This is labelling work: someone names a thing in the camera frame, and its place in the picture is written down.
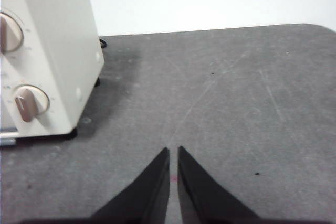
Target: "power cord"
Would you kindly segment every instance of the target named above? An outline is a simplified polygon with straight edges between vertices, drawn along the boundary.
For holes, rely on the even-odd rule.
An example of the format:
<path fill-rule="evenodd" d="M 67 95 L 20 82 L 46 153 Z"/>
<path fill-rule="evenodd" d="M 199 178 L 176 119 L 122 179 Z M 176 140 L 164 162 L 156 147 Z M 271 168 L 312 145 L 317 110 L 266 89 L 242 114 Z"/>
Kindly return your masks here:
<path fill-rule="evenodd" d="M 105 47 L 107 47 L 107 43 L 106 43 L 105 40 L 103 40 L 103 39 L 99 39 L 99 41 L 100 41 L 100 46 L 101 46 L 101 48 L 105 48 Z"/>

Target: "scratch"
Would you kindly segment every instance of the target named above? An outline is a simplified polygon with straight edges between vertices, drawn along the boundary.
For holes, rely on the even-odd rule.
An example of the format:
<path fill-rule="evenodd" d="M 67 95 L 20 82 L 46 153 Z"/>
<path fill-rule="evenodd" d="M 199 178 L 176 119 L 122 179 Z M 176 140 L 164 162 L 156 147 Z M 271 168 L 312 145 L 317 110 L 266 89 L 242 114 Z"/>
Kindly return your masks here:
<path fill-rule="evenodd" d="M 184 72 L 181 70 L 181 68 L 178 65 L 176 65 L 174 62 L 172 62 L 172 60 L 169 57 L 167 57 L 166 55 L 164 55 L 163 58 L 165 58 L 170 63 L 170 65 L 172 65 L 178 72 L 180 72 L 180 74 L 182 75 L 182 77 L 184 79 L 186 79 L 186 76 L 185 76 Z"/>
<path fill-rule="evenodd" d="M 272 93 L 272 91 L 271 91 L 271 88 L 270 88 L 269 85 L 267 84 L 268 77 L 264 75 L 264 73 L 263 73 L 262 70 L 259 70 L 259 72 L 260 72 L 260 74 L 261 74 L 261 78 L 263 79 L 263 81 L 264 81 L 264 83 L 265 83 L 265 87 L 266 87 L 267 93 L 268 93 L 269 96 L 271 97 L 273 106 L 274 106 L 275 110 L 277 111 L 277 114 L 278 114 L 280 120 L 281 120 L 281 121 L 284 121 L 284 117 L 282 116 L 282 113 L 280 112 L 279 106 L 278 106 L 277 102 L 276 102 L 275 99 L 274 99 L 274 96 L 273 96 L 273 93 Z"/>
<path fill-rule="evenodd" d="M 198 96 L 198 98 L 196 99 L 196 101 L 190 106 L 190 108 L 187 110 L 187 112 L 185 113 L 184 117 L 182 118 L 182 120 L 180 121 L 180 123 L 177 125 L 176 130 L 174 131 L 172 137 L 169 140 L 168 145 L 170 145 L 174 139 L 175 134 L 180 130 L 181 126 L 183 125 L 183 123 L 185 122 L 185 120 L 188 118 L 189 114 L 191 113 L 191 111 L 193 110 L 193 108 L 200 102 L 200 100 L 203 98 L 203 96 L 209 91 L 209 89 L 215 85 L 220 78 L 226 74 L 229 73 L 234 66 L 245 57 L 245 55 L 241 55 L 237 60 L 235 60 L 235 62 L 233 62 L 228 69 L 224 70 L 217 78 L 216 80 L 212 81 L 205 89 L 204 91 Z"/>

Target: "gray countertop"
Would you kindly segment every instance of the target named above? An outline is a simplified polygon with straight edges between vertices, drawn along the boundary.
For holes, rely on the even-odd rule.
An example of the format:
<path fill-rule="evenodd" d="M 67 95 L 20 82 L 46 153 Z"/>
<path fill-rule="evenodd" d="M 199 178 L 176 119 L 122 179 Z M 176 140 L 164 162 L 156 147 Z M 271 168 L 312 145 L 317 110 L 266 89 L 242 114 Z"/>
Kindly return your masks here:
<path fill-rule="evenodd" d="M 180 145 L 262 217 L 336 221 L 336 33 L 281 25 L 104 39 L 77 138 L 1 150 L 3 223 L 90 216 L 165 146 L 166 223 L 181 223 Z"/>

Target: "dial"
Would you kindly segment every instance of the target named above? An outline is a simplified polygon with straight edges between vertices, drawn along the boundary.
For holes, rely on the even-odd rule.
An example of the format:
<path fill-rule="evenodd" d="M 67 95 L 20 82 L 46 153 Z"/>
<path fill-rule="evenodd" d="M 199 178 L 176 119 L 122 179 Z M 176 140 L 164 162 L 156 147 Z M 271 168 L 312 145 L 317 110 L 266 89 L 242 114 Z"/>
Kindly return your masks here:
<path fill-rule="evenodd" d="M 18 49 L 23 42 L 23 32 L 19 24 L 4 13 L 0 13 L 1 18 L 1 35 L 0 50 L 4 54 Z"/>
<path fill-rule="evenodd" d="M 47 111 L 49 99 L 45 92 L 34 86 L 20 86 L 15 92 L 15 103 L 22 120 L 31 122 L 35 116 Z"/>

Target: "toaster oven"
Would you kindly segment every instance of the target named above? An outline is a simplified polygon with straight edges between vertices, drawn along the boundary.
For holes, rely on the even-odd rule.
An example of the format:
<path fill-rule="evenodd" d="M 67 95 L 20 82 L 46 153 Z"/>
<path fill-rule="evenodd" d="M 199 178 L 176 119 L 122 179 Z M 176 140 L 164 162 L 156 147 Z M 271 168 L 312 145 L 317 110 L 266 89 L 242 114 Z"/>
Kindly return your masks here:
<path fill-rule="evenodd" d="M 67 134 L 104 64 L 90 0 L 1 0 L 0 139 Z"/>

